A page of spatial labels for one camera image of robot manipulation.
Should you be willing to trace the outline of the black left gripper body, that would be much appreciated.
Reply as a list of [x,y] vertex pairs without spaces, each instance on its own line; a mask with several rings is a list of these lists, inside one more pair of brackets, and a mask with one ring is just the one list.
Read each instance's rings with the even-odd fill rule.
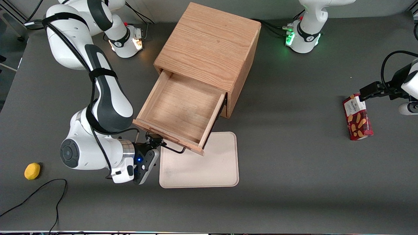
[[393,74],[392,80],[387,83],[388,88],[391,91],[389,94],[390,100],[395,100],[397,98],[409,99],[409,94],[405,92],[401,86],[408,77],[410,69],[411,64],[408,64],[397,70],[396,73]]

